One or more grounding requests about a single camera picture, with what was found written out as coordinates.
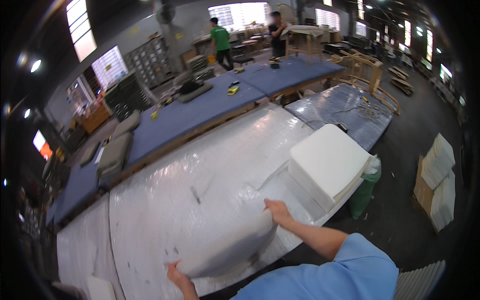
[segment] cardboard box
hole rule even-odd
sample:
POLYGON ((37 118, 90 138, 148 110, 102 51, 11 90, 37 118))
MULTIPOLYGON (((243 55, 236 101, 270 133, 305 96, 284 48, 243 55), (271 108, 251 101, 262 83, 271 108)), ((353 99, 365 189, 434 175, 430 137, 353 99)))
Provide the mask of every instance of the cardboard box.
POLYGON ((423 180, 423 178, 421 177, 422 163, 423 163, 423 156, 420 155, 419 165, 417 169, 417 179, 415 181, 415 187, 413 188, 413 196, 417 201, 416 207, 423 209, 428 219, 430 220, 433 230, 435 231, 436 234, 438 234, 435 226, 433 225, 432 218, 430 217, 430 210, 432 208, 432 200, 433 200, 433 191, 425 182, 425 180, 423 180))

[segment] green bag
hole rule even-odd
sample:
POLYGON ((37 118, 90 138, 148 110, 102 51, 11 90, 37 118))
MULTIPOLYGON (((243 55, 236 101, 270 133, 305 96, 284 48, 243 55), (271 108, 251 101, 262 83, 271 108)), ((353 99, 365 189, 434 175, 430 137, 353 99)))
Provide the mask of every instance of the green bag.
POLYGON ((373 188, 375 184, 380 180, 382 175, 382 162, 378 166, 377 172, 374 174, 363 174, 363 182, 359 188, 353 193, 353 195, 348 200, 348 206, 350 207, 350 213, 354 220, 358 219, 363 210, 367 207, 368 202, 370 201, 373 193, 373 188))

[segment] yellow bucket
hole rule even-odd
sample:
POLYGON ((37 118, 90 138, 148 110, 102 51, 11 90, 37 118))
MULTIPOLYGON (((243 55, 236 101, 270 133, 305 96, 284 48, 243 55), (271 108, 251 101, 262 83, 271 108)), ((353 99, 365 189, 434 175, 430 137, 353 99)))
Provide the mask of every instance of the yellow bucket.
POLYGON ((207 56, 208 63, 215 63, 215 56, 213 54, 210 54, 207 56))

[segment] green t-shirt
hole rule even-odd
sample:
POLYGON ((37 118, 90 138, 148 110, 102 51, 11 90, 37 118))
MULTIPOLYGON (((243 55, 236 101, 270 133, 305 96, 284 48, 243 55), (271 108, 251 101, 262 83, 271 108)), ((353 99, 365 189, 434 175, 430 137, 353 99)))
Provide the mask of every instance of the green t-shirt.
POLYGON ((228 41, 228 31, 220 26, 215 26, 210 30, 210 38, 215 39, 216 50, 222 51, 230 49, 230 42, 228 41))

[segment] hand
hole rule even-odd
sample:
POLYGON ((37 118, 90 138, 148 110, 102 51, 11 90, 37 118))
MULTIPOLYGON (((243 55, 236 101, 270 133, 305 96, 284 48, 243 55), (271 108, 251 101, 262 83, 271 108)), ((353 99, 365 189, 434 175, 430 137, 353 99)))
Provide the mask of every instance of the hand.
POLYGON ((272 212, 273 221, 279 224, 281 227, 285 228, 288 224, 295 222, 283 201, 274 201, 265 198, 264 202, 265 209, 270 209, 272 212))
POLYGON ((178 263, 179 261, 167 263, 167 277, 182 291, 182 293, 185 294, 186 292, 191 292, 192 289, 195 291, 195 285, 190 281, 190 279, 177 270, 178 263))

